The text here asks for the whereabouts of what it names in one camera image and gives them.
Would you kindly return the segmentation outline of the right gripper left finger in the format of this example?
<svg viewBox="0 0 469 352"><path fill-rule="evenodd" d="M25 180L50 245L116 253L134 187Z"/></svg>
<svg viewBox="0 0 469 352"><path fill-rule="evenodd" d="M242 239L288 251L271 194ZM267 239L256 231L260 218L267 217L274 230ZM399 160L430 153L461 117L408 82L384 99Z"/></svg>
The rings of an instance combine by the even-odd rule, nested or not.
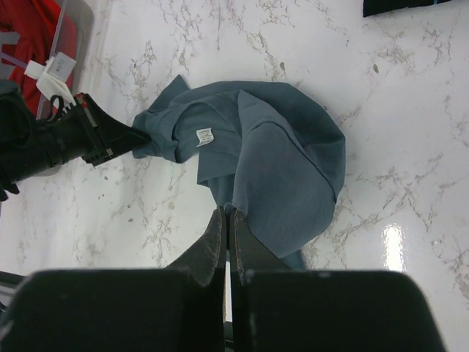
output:
<svg viewBox="0 0 469 352"><path fill-rule="evenodd" d="M208 286L221 255L226 253L226 241L222 238L225 224L224 209L215 209L204 234L170 265L170 269L185 271L197 285Z"/></svg>

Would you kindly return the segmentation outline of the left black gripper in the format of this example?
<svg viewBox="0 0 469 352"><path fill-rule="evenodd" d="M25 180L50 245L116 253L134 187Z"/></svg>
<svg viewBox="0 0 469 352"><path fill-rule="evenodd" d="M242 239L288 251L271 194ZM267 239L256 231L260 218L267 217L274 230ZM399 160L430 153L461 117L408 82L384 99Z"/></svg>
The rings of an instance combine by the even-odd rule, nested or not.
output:
<svg viewBox="0 0 469 352"><path fill-rule="evenodd" d="M102 110L88 94L72 103L53 95L50 114L35 119L21 95L1 95L1 193L18 194L17 183L75 158L93 165L146 146L150 136Z"/></svg>

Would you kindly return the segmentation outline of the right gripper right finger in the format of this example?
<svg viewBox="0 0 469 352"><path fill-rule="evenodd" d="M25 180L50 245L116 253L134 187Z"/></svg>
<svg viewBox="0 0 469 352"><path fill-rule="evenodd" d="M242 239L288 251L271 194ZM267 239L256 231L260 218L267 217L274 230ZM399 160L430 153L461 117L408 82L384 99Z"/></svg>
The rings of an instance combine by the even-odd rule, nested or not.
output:
<svg viewBox="0 0 469 352"><path fill-rule="evenodd" d="M250 231L243 213L232 208L228 217L228 250L232 276L244 285L249 271L288 271Z"/></svg>

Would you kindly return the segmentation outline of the blue-grey t shirt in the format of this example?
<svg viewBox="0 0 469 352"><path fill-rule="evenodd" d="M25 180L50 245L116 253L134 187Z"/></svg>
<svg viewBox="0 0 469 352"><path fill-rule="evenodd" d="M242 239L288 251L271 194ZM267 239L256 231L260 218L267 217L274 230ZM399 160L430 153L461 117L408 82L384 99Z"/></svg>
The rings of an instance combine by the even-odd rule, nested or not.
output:
<svg viewBox="0 0 469 352"><path fill-rule="evenodd" d="M344 185L346 139L318 103L288 83L176 77L133 127L151 142L136 158L197 156L197 182L243 213L252 234L294 269L332 222Z"/></svg>

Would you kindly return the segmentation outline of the clear plastic bin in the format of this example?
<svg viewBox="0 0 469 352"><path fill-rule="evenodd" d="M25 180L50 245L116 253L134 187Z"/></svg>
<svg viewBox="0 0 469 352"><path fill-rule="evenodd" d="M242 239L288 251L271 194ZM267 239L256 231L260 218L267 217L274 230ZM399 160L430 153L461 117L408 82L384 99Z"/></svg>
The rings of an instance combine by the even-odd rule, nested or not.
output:
<svg viewBox="0 0 469 352"><path fill-rule="evenodd" d="M54 0L60 8L49 57L62 52L76 61L67 85L74 95L78 92L86 53L95 22L92 6L83 0Z"/></svg>

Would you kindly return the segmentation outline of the red t shirt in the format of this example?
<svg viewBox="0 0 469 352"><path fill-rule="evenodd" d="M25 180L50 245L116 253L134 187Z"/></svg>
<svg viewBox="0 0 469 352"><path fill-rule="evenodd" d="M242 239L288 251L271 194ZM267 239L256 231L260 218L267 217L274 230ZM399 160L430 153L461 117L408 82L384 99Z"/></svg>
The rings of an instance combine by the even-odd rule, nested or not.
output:
<svg viewBox="0 0 469 352"><path fill-rule="evenodd" d="M49 59L60 8L53 1L2 1L1 33L19 35L15 44L2 44L1 52L25 64L41 65Z"/></svg>

